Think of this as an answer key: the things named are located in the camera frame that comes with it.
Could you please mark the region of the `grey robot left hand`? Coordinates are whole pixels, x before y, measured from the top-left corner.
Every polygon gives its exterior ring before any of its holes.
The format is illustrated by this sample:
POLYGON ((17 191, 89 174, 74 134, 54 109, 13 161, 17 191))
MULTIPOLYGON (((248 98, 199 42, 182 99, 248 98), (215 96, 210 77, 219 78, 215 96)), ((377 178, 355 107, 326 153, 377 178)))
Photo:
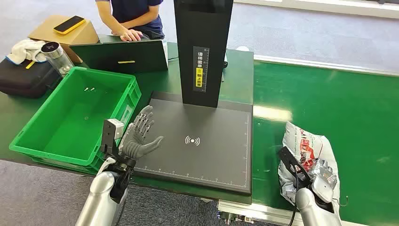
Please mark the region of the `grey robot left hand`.
POLYGON ((160 147, 164 139, 163 136, 159 136, 151 142, 146 142, 146 136, 154 125, 152 117, 153 106, 147 105, 128 125, 119 146, 120 155, 138 160, 160 147))

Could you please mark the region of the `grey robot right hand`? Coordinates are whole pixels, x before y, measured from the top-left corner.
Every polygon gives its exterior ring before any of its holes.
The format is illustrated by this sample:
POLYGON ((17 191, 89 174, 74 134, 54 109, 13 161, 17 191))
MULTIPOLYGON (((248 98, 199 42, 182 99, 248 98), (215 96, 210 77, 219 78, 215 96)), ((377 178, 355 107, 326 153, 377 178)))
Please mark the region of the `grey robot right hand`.
POLYGON ((337 175, 327 160, 317 158, 309 169, 312 191, 325 203, 330 203, 334 197, 334 189, 337 184, 337 175))

